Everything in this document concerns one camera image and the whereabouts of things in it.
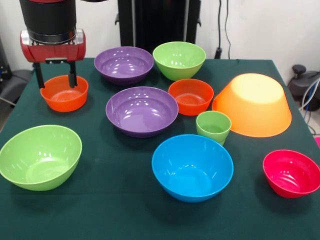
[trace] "white wall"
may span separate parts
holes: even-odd
[[[222,57],[227,58],[226,0],[222,0]],[[196,43],[213,58],[218,46],[218,0],[202,0]],[[229,0],[232,59],[272,59],[284,81],[292,65],[320,71],[320,1]]]
[[[223,1],[222,57],[227,57],[224,33],[226,0]],[[77,1],[77,27],[87,37],[87,57],[120,45],[119,25],[114,25],[118,1]],[[213,58],[218,46],[218,0],[202,0],[196,43]],[[320,70],[320,1],[229,0],[227,31],[233,59],[272,59],[285,81],[293,64]],[[20,30],[25,29],[18,0],[0,0],[0,37],[13,70],[30,68],[20,48]]]

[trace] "green bowl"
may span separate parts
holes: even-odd
[[[12,137],[0,151],[0,173],[11,183],[32,191],[63,184],[77,167],[80,137],[59,125],[42,125]]]
[[[162,74],[177,81],[192,78],[204,64],[206,52],[190,42],[171,41],[157,46],[153,57]]]

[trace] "bowl rim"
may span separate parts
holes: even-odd
[[[123,92],[132,90],[132,89],[153,89],[153,90],[156,90],[156,91],[159,91],[159,92],[163,92],[164,94],[166,94],[167,96],[169,96],[170,98],[172,98],[172,99],[174,100],[175,106],[176,106],[176,107],[175,107],[176,111],[175,111],[174,116],[172,117],[172,120],[171,120],[168,124],[166,124],[165,126],[159,128],[159,129],[157,129],[157,130],[152,130],[152,131],[131,131],[131,130],[127,130],[127,129],[125,129],[125,128],[122,128],[122,127],[118,126],[113,120],[110,119],[110,116],[108,115],[108,112],[107,112],[107,108],[108,108],[109,104],[111,104],[110,102],[112,101],[112,99],[113,99],[115,96],[117,96],[117,95],[119,95],[119,94],[121,94],[121,93],[123,93]],[[129,87],[129,88],[126,88],[126,89],[124,89],[124,90],[121,90],[121,91],[117,92],[116,94],[114,94],[112,97],[110,97],[110,99],[108,100],[108,102],[107,102],[106,105],[105,105],[105,114],[106,114],[106,117],[108,118],[108,120],[109,120],[115,127],[119,128],[119,129],[121,129],[121,130],[123,130],[123,131],[129,132],[129,133],[133,133],[133,134],[149,134],[149,133],[155,133],[155,132],[164,130],[165,128],[169,127],[169,126],[177,119],[177,117],[178,117],[178,114],[179,114],[179,106],[178,106],[178,103],[177,103],[176,99],[175,99],[173,96],[171,96],[168,92],[166,92],[165,90],[162,90],[162,89],[160,89],[160,88],[153,87],[153,86],[134,86],[134,87]]]
[[[224,117],[226,117],[226,118],[229,120],[229,123],[230,123],[229,128],[228,128],[227,130],[222,131],[222,132],[219,132],[219,133],[214,133],[214,132],[210,132],[210,131],[204,130],[204,129],[199,125],[198,120],[199,120],[199,117],[200,117],[200,116],[202,116],[202,115],[204,115],[204,114],[209,114],[209,113],[217,113],[217,114],[220,114],[220,115],[223,115]],[[205,133],[210,134],[210,135],[212,135],[212,134],[214,134],[214,135],[225,134],[225,133],[229,132],[230,129],[231,129],[231,127],[232,127],[232,121],[231,121],[231,119],[230,119],[226,114],[224,114],[223,112],[214,111],[214,110],[208,110],[208,111],[201,112],[201,113],[196,117],[195,122],[196,122],[196,125],[197,125],[202,131],[204,131]]]
[[[48,81],[46,81],[45,83],[44,83],[44,86],[46,86],[46,83],[49,83],[49,82],[53,82],[53,81],[55,81],[56,80],[56,78],[60,78],[60,77],[69,77],[68,75],[59,75],[59,76],[55,76],[55,77],[52,77],[52,78],[50,78]],[[82,77],[82,76],[76,76],[76,80],[78,81],[78,80],[81,80],[81,81],[83,81],[83,83],[84,83],[84,85],[85,85],[85,90],[84,90],[84,92],[82,92],[79,96],[77,96],[77,97],[75,97],[75,98],[72,98],[72,99],[69,99],[69,100],[59,100],[59,101],[56,101],[56,100],[52,100],[51,98],[48,98],[48,97],[46,97],[45,95],[44,95],[44,93],[43,93],[43,88],[41,88],[40,89],[40,94],[41,94],[41,96],[46,100],[46,101],[49,101],[49,102],[55,102],[55,103],[67,103],[67,102],[70,102],[70,101],[73,101],[73,100],[77,100],[77,99],[80,99],[80,98],[82,98],[84,95],[86,95],[87,93],[88,93],[88,89],[89,89],[89,83],[88,83],[88,81],[84,78],[84,77]]]
[[[138,75],[132,75],[132,76],[128,76],[128,77],[118,77],[118,76],[112,76],[110,74],[106,74],[102,71],[100,71],[100,69],[97,67],[97,58],[99,56],[101,56],[102,54],[104,54],[105,52],[109,52],[109,51],[112,51],[112,50],[115,50],[115,49],[137,49],[141,52],[144,52],[148,55],[148,57],[150,58],[150,60],[152,60],[152,63],[151,63],[151,66],[148,68],[148,70],[146,70],[144,73],[141,73],[141,74],[138,74]],[[138,77],[141,77],[145,74],[147,74],[148,72],[151,71],[151,69],[154,67],[155,65],[155,59],[154,57],[152,56],[152,54],[150,52],[148,52],[147,50],[144,50],[143,48],[140,48],[140,47],[136,47],[136,46],[117,46],[117,47],[113,47],[113,48],[108,48],[102,52],[100,52],[95,58],[94,58],[94,61],[93,61],[93,64],[94,64],[94,67],[95,69],[102,75],[104,76],[107,76],[109,78],[113,78],[113,79],[117,79],[117,80],[127,80],[127,79],[132,79],[132,78],[138,78]]]
[[[163,45],[169,45],[169,44],[172,44],[172,43],[182,43],[182,44],[187,44],[187,45],[196,46],[198,49],[200,49],[200,50],[204,53],[204,59],[203,59],[200,63],[198,63],[198,64],[196,64],[196,65],[193,65],[193,66],[188,66],[188,67],[174,67],[174,66],[164,65],[164,64],[162,64],[161,62],[159,62],[159,61],[156,59],[156,57],[155,57],[155,51],[158,50],[158,48],[160,48],[160,47],[163,46]],[[199,45],[193,44],[193,43],[191,43],[191,42],[187,42],[187,41],[169,41],[169,42],[162,43],[162,44],[158,45],[158,46],[153,50],[152,56],[153,56],[153,58],[154,58],[154,60],[155,60],[155,62],[156,62],[157,64],[159,64],[159,65],[161,65],[161,66],[163,66],[163,67],[166,67],[166,68],[169,68],[169,69],[175,69],[175,70],[178,70],[178,69],[183,70],[183,69],[196,68],[196,67],[201,66],[202,64],[204,64],[205,60],[207,59],[206,51],[205,51],[202,47],[200,47]]]
[[[25,185],[25,186],[34,186],[34,185],[39,185],[39,184],[48,183],[48,182],[50,182],[50,181],[52,181],[52,180],[55,180],[55,179],[61,177],[62,175],[64,175],[65,173],[67,173],[70,169],[72,169],[76,164],[78,164],[79,159],[80,159],[80,156],[81,156],[81,153],[82,153],[82,148],[83,148],[83,144],[82,144],[81,138],[79,137],[79,135],[78,135],[74,130],[72,130],[72,129],[66,127],[66,126],[57,125],[57,124],[47,124],[47,125],[34,126],[34,127],[30,127],[30,128],[28,128],[28,129],[25,129],[25,130],[17,133],[16,135],[14,135],[13,137],[11,137],[11,138],[3,145],[3,147],[2,147],[1,150],[0,150],[0,156],[1,156],[1,153],[4,151],[5,147],[6,147],[13,139],[17,138],[18,136],[20,136],[20,135],[22,135],[22,134],[24,134],[24,133],[26,133],[26,132],[32,131],[32,130],[34,130],[34,129],[46,128],[46,127],[58,127],[58,128],[61,128],[61,129],[65,129],[65,130],[68,130],[69,132],[73,133],[73,134],[76,136],[76,138],[79,140],[79,143],[80,143],[80,151],[79,151],[78,156],[76,157],[77,160],[74,161],[74,163],[73,163],[72,165],[70,165],[69,168],[68,168],[65,172],[63,172],[63,173],[61,173],[61,174],[59,174],[59,175],[57,175],[57,176],[55,176],[55,177],[49,178],[49,179],[44,180],[44,181],[39,181],[39,182],[19,182],[19,181],[11,180],[11,179],[8,178],[7,176],[5,176],[5,174],[2,172],[2,170],[1,170],[1,168],[0,168],[0,174],[1,174],[5,179],[7,179],[9,182],[11,182],[11,183],[13,183],[13,184]]]
[[[205,84],[205,85],[207,85],[209,88],[210,88],[210,93],[212,94],[212,96],[210,97],[210,99],[209,100],[207,100],[206,102],[204,102],[204,103],[201,103],[201,104],[185,104],[185,103],[181,103],[181,102],[178,102],[178,105],[182,105],[182,106],[186,106],[186,107],[199,107],[199,106],[205,106],[205,105],[210,105],[210,103],[211,103],[211,101],[212,101],[212,99],[214,98],[214,96],[215,96],[215,91],[214,91],[214,89],[213,89],[213,87],[209,84],[209,83],[207,83],[207,82],[205,82],[205,81],[202,81],[202,80],[200,80],[200,79],[196,79],[196,78],[184,78],[184,79],[180,79],[180,80],[177,80],[177,81],[174,81],[173,83],[171,83],[171,85],[169,86],[169,88],[168,88],[168,93],[172,96],[172,94],[170,93],[171,92],[171,90],[172,90],[172,87],[173,86],[175,86],[175,85],[177,85],[177,84],[179,84],[179,83],[182,83],[182,81],[183,82],[201,82],[202,84]]]
[[[311,164],[311,165],[314,165],[315,167],[317,167],[318,169],[318,172],[320,174],[320,168],[319,166],[310,158],[308,157],[307,155],[304,155],[303,153],[301,152],[298,152],[298,151],[294,151],[294,150],[290,150],[290,149],[277,149],[277,150],[274,150],[274,151],[271,151],[269,152],[263,159],[263,162],[262,162],[262,168],[263,168],[263,172],[264,172],[264,175],[265,177],[274,185],[276,185],[278,188],[280,188],[281,190],[284,190],[286,191],[287,193],[291,193],[291,194],[296,194],[296,195],[308,195],[308,194],[311,194],[315,191],[317,191],[319,188],[320,188],[320,181],[319,181],[319,184],[318,186],[315,188],[315,189],[312,189],[310,191],[291,191],[291,190],[288,190],[280,185],[278,185],[273,179],[270,178],[269,174],[266,172],[266,166],[265,166],[265,163],[266,163],[266,159],[271,155],[271,154],[274,154],[276,152],[290,152],[290,153],[295,153],[295,154],[298,154],[300,156],[303,156],[304,158],[306,158],[308,160],[308,162]]]
[[[217,191],[214,191],[214,192],[210,192],[208,194],[204,194],[204,195],[199,195],[199,196],[190,196],[190,195],[182,195],[180,193],[177,193],[175,191],[173,191],[172,189],[170,189],[170,187],[168,187],[167,185],[163,184],[158,176],[156,175],[155,173],[155,168],[154,168],[154,162],[155,162],[155,155],[156,153],[159,151],[160,147],[164,144],[166,144],[168,141],[172,140],[172,139],[175,139],[175,138],[184,138],[184,137],[193,137],[193,138],[199,138],[199,139],[203,139],[203,140],[206,140],[206,141],[209,141],[209,142],[212,142],[214,143],[214,145],[216,145],[217,148],[221,148],[222,151],[227,155],[227,159],[229,160],[229,163],[231,164],[231,174],[228,178],[228,180],[225,182],[225,184],[222,185],[222,187],[219,188],[219,190]],[[153,155],[152,155],[152,161],[151,161],[151,165],[152,165],[152,172],[153,172],[153,175],[155,176],[155,178],[157,179],[157,181],[166,189],[168,189],[169,191],[173,192],[174,194],[176,195],[179,195],[179,196],[183,196],[183,197],[187,197],[187,198],[205,198],[205,197],[210,197],[210,196],[214,196],[218,193],[220,193],[223,189],[225,189],[228,184],[231,182],[231,179],[234,175],[234,170],[235,170],[235,167],[234,167],[234,162],[232,160],[232,157],[230,155],[230,153],[222,146],[220,145],[218,142],[212,140],[211,138],[209,137],[206,137],[206,136],[201,136],[201,135],[198,135],[198,134],[180,134],[180,135],[176,135],[176,136],[173,136],[173,137],[170,137],[168,138],[167,140],[163,141],[154,151]]]

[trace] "upside-down orange bowl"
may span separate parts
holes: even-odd
[[[214,99],[212,110],[231,119],[231,131],[255,138],[279,135],[292,121],[283,87],[258,73],[240,74],[232,79]]]

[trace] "dark green tablecloth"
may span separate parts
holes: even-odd
[[[43,65],[45,79],[68,72],[67,65]],[[269,187],[262,169],[264,156],[292,149],[320,164],[320,151],[269,60],[207,60],[194,76],[213,86],[217,95],[236,75],[268,75],[284,86],[292,123],[283,134],[250,138],[230,133],[225,148],[234,175],[221,194],[197,204],[175,200],[156,181],[151,168],[156,147],[169,137],[196,133],[195,117],[179,115],[161,135],[128,137],[107,120],[108,99],[123,88],[103,80],[93,59],[77,63],[89,82],[85,106],[57,113],[41,98],[33,77],[4,130],[0,147],[30,127],[58,124],[82,139],[82,155],[73,175],[48,192],[21,189],[0,177],[0,238],[3,240],[275,240],[320,239],[320,191],[284,199]],[[139,85],[167,90],[170,85],[155,67]]]

